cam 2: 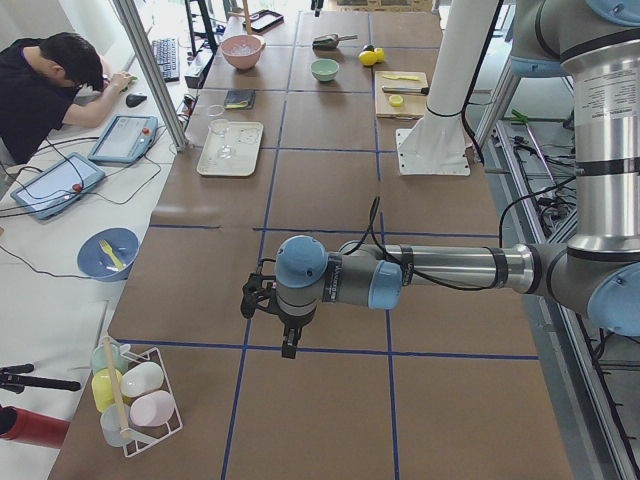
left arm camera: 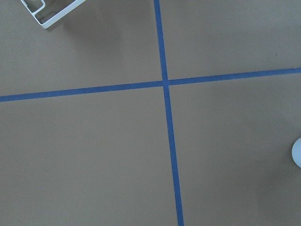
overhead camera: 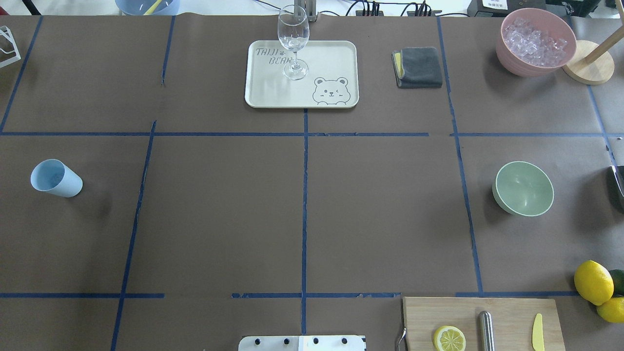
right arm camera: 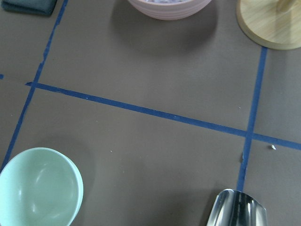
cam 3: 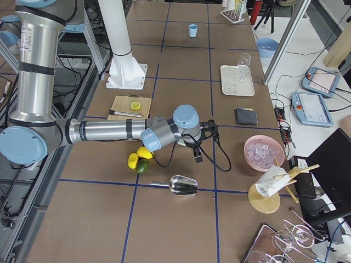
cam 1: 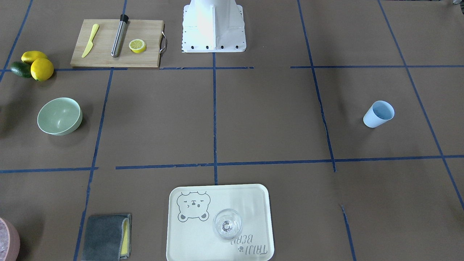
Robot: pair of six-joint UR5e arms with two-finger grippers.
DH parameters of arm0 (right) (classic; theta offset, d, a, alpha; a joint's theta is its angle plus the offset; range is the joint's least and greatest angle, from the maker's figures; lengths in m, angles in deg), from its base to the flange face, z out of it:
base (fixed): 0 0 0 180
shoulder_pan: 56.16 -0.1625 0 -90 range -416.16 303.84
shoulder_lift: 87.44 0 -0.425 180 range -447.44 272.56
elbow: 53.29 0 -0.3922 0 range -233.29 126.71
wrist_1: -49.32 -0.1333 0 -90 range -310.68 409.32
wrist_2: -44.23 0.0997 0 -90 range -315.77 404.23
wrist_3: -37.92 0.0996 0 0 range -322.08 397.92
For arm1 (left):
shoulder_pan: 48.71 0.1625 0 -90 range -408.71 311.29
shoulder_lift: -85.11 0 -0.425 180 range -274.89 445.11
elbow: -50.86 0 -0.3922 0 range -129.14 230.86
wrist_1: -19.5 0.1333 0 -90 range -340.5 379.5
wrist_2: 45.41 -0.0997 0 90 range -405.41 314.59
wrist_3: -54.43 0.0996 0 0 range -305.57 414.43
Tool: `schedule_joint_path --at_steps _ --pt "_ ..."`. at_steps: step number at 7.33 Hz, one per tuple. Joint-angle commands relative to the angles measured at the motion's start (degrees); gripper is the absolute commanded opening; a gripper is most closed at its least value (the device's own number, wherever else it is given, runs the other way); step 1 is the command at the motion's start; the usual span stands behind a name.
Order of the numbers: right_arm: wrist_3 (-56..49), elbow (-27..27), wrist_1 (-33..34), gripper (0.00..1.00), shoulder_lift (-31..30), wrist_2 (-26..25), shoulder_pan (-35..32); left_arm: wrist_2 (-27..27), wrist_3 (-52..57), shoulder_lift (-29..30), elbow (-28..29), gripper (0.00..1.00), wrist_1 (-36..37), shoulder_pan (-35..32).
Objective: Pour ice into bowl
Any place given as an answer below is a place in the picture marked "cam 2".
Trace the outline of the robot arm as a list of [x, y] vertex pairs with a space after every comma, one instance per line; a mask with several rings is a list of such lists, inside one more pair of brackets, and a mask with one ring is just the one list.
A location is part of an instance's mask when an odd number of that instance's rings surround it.
[[296, 355], [319, 302], [393, 309], [404, 286], [510, 288], [639, 333], [639, 5], [635, 1], [521, 1], [511, 65], [521, 77], [570, 76], [574, 86], [577, 229], [565, 243], [502, 247], [379, 245], [372, 231], [329, 252], [316, 239], [284, 241], [271, 275], [254, 272], [241, 312], [284, 326]]

